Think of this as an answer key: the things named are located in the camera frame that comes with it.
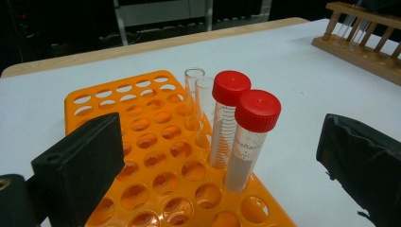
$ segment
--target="white table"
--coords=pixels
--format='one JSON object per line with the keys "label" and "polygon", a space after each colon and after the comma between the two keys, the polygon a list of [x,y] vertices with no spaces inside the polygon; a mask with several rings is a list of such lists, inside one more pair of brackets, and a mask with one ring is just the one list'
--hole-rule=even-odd
{"label": "white table", "polygon": [[64,98],[80,88],[159,69],[183,84],[203,68],[248,75],[282,102],[255,173],[298,226],[374,226],[316,161],[326,114],[355,118],[401,141],[401,88],[311,45],[328,20],[0,79],[0,175],[32,175],[30,161],[64,136]]}

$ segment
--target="test tube rack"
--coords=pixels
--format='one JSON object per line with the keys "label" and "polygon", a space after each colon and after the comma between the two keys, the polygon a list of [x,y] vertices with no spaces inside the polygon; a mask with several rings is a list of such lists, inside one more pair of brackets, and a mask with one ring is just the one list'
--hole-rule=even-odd
{"label": "test tube rack", "polygon": [[[401,18],[368,12],[367,9],[353,7],[342,2],[328,3],[326,8],[333,10],[332,16],[323,36],[315,38],[312,44],[377,76],[401,85],[401,60],[398,59],[401,53],[401,43],[398,44],[391,55],[381,52],[382,47],[389,40],[393,31],[401,29]],[[336,43],[336,35],[332,34],[332,32],[343,13],[356,17],[356,20],[348,36],[344,37],[341,42]],[[349,50],[348,46],[352,42],[362,20],[367,20],[371,23],[366,29],[361,42],[356,45],[354,50]],[[386,26],[387,29],[377,45],[369,47],[366,43],[377,25]]]}
{"label": "test tube rack", "polygon": [[67,96],[67,134],[99,115],[120,115],[125,166],[86,226],[295,226],[254,174],[242,193],[225,189],[226,169],[208,165],[210,149],[184,126],[184,94],[161,70]]}

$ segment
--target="clear plastic tube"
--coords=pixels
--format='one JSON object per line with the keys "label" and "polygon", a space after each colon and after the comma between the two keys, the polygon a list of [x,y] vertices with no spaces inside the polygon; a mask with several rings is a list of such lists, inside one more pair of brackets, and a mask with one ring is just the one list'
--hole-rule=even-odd
{"label": "clear plastic tube", "polygon": [[212,140],[213,117],[216,101],[212,96],[214,80],[207,77],[195,82],[196,127],[195,143],[200,148],[210,148]]}
{"label": "clear plastic tube", "polygon": [[189,131],[195,131],[197,127],[195,105],[195,82],[204,77],[204,70],[197,67],[185,70],[185,122],[184,126]]}
{"label": "clear plastic tube", "polygon": [[227,166],[236,129],[235,107],[240,95],[250,89],[251,81],[242,73],[229,70],[216,75],[212,92],[216,108],[209,156],[210,166],[216,168]]}
{"label": "clear plastic tube", "polygon": [[268,92],[250,90],[241,95],[235,109],[237,126],[224,183],[227,190],[234,193],[244,190],[267,133],[275,127],[280,112],[280,101]]}
{"label": "clear plastic tube", "polygon": [[[357,0],[351,8],[360,7],[363,4],[364,0]],[[352,15],[347,15],[345,17],[344,22],[340,26],[340,30],[337,33],[336,39],[334,40],[334,44],[339,44],[340,41],[344,38],[345,34],[347,33],[348,29],[355,21],[356,17]]]}

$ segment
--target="red screw cap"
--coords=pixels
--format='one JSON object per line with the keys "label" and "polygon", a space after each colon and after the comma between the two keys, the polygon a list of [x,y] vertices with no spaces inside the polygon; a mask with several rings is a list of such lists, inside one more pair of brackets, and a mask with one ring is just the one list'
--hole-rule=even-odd
{"label": "red screw cap", "polygon": [[235,120],[245,130],[271,131],[281,112],[278,98],[262,90],[244,92],[235,109]]}
{"label": "red screw cap", "polygon": [[250,79],[237,71],[222,71],[215,77],[213,98],[226,106],[236,106],[239,96],[251,89]]}

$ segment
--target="wooden rack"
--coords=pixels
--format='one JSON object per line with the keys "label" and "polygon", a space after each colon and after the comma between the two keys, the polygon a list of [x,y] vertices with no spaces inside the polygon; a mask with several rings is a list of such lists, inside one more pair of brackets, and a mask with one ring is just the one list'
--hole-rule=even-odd
{"label": "wooden rack", "polygon": [[[328,3],[326,7],[333,10],[330,22],[323,36],[315,38],[312,44],[401,86],[401,60],[398,59],[401,53],[401,43],[398,44],[391,55],[381,52],[383,45],[388,41],[392,32],[395,29],[401,29],[401,18],[371,13],[364,8],[355,8],[341,2]],[[338,37],[332,34],[342,13],[355,17],[351,31],[346,34],[347,37]],[[350,48],[350,44],[355,41],[355,37],[360,32],[363,23],[365,23],[365,26],[369,25],[367,28],[365,27],[366,32],[360,36],[360,43]],[[386,26],[387,29],[376,47],[371,48],[366,43],[377,25]]]}

